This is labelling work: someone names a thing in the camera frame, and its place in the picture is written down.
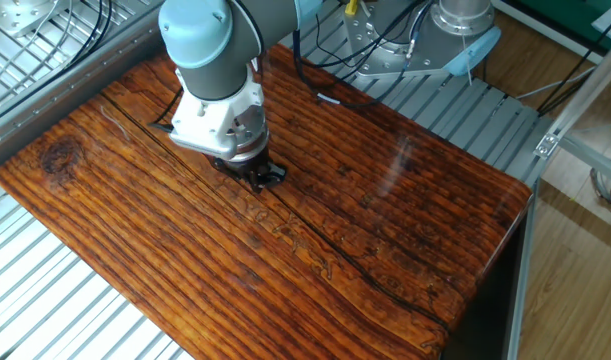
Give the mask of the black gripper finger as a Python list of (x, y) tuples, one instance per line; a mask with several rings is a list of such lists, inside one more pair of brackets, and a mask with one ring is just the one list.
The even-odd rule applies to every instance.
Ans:
[(264, 184), (257, 173), (246, 173), (240, 175), (239, 178), (244, 181), (256, 194), (260, 194), (264, 189)]
[(263, 189), (282, 184), (286, 178), (287, 169), (269, 161), (258, 169), (259, 186)]

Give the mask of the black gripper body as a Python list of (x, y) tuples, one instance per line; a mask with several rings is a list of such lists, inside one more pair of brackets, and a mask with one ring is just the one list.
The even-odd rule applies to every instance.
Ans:
[(270, 172), (271, 159), (267, 148), (250, 159), (239, 162), (225, 161), (214, 156), (207, 156), (207, 159), (215, 170), (234, 180), (256, 181)]

